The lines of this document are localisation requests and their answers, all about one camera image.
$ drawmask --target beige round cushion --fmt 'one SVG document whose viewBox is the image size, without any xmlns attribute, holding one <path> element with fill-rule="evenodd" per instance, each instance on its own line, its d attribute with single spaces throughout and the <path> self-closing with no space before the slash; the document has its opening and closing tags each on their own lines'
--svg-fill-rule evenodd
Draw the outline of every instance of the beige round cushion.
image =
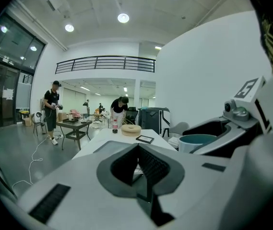
<svg viewBox="0 0 273 230">
<path fill-rule="evenodd" d="M 121 133 L 124 136 L 140 136 L 141 129 L 142 128 L 138 125 L 123 125 L 121 127 Z"/>
</svg>

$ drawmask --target blue bucket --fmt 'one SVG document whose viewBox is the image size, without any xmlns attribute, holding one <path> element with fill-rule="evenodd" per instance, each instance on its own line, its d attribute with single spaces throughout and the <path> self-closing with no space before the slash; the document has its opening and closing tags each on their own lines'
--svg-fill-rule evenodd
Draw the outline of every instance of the blue bucket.
<svg viewBox="0 0 273 230">
<path fill-rule="evenodd" d="M 186 135 L 179 138 L 179 151 L 190 153 L 196 147 L 216 140 L 216 136 L 206 134 Z"/>
</svg>

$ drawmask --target gray floor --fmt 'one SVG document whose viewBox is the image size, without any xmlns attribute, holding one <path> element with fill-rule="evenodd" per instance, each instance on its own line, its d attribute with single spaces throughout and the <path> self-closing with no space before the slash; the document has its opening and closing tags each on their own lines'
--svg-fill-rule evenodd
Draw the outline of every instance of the gray floor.
<svg viewBox="0 0 273 230">
<path fill-rule="evenodd" d="M 30 182 L 28 168 L 32 161 L 32 154 L 37 145 L 42 142 L 47 135 L 43 135 L 41 128 L 38 127 L 38 137 L 33 134 L 33 126 L 12 125 L 0 128 L 0 167 L 6 177 L 8 185 L 11 187 L 20 180 Z M 100 128 L 89 128 L 89 137 L 93 138 L 100 132 Z M 63 128 L 64 133 L 71 129 Z M 34 159 L 43 158 L 42 161 L 33 162 L 31 165 L 32 182 L 35 183 L 44 176 L 71 160 L 78 152 L 77 142 L 70 139 L 64 141 L 64 151 L 61 150 L 62 138 L 57 140 L 58 145 L 54 146 L 49 138 L 45 140 L 34 155 Z M 81 139 L 81 147 L 88 142 L 87 136 Z M 20 182 L 14 186 L 16 195 L 21 196 L 30 185 Z"/>
</svg>

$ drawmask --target black hair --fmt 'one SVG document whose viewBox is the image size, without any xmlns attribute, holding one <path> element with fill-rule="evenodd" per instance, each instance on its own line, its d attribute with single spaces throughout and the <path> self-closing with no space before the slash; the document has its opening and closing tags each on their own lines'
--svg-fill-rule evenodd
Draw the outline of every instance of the black hair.
<svg viewBox="0 0 273 230">
<path fill-rule="evenodd" d="M 124 103 L 124 104 L 128 104 L 129 103 L 129 99 L 126 96 L 119 97 L 119 101 L 122 102 L 122 103 Z"/>
</svg>

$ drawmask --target soda bottle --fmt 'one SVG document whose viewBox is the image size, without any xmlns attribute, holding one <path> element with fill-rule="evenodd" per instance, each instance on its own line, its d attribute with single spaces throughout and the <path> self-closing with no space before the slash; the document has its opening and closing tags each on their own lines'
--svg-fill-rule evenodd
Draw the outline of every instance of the soda bottle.
<svg viewBox="0 0 273 230">
<path fill-rule="evenodd" d="M 118 128 L 118 124 L 117 124 L 117 119 L 113 120 L 113 134 L 117 134 L 117 128 Z"/>
</svg>

